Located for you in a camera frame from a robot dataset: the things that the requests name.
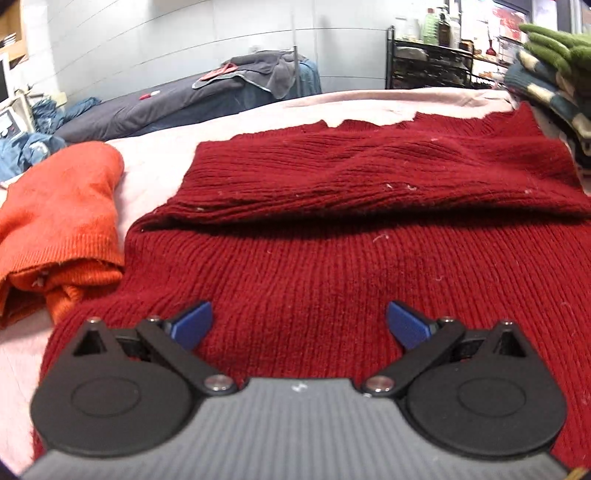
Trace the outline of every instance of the blue clothing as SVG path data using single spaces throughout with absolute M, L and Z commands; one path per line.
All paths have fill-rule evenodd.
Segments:
M 57 109 L 54 100 L 46 98 L 37 102 L 31 109 L 33 110 L 33 118 L 37 124 L 37 131 L 47 135 L 53 135 L 63 124 L 82 115 L 99 103 L 100 100 L 98 98 L 90 97 L 86 100 L 81 100 L 63 112 Z
M 0 140 L 0 181 L 20 175 L 65 146 L 60 137 L 41 133 Z

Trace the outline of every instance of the red sweater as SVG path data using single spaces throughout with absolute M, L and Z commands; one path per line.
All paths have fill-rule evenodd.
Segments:
M 206 299 L 196 353 L 238 381 L 360 381 L 401 355 L 384 318 L 398 299 L 469 327 L 515 319 L 569 402 L 555 454 L 591 465 L 590 213 L 526 104 L 200 144 L 178 193 L 129 230 L 118 290 L 56 327 L 42 375 L 89 316 L 132 326 Z

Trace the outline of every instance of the bottle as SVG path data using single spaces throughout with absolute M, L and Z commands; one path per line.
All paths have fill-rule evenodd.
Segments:
M 437 20 L 435 10 L 429 8 L 423 23 L 423 43 L 437 45 Z
M 439 22 L 437 23 L 437 41 L 440 47 L 449 47 L 452 40 L 452 28 L 447 20 L 443 8 L 439 9 Z
M 460 26 L 460 9 L 454 0 L 452 0 L 452 4 L 450 5 L 449 16 L 451 18 L 449 25 L 452 29 L 452 43 L 450 47 L 457 49 L 460 48 L 460 42 L 462 40 L 462 28 Z

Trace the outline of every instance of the storage rack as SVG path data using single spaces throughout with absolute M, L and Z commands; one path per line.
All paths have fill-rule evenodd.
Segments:
M 386 31 L 386 41 L 386 89 L 470 87 L 473 52 L 396 40 L 393 26 Z M 401 57 L 400 47 L 419 48 L 424 58 Z

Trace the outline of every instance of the silver bolt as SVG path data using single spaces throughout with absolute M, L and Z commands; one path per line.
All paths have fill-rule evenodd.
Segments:
M 207 377 L 204 383 L 209 390 L 213 390 L 214 392 L 224 392 L 232 388 L 234 380 L 227 375 L 218 374 Z
M 389 392 L 394 388 L 394 380 L 385 375 L 376 375 L 368 378 L 365 382 L 365 388 L 374 393 Z

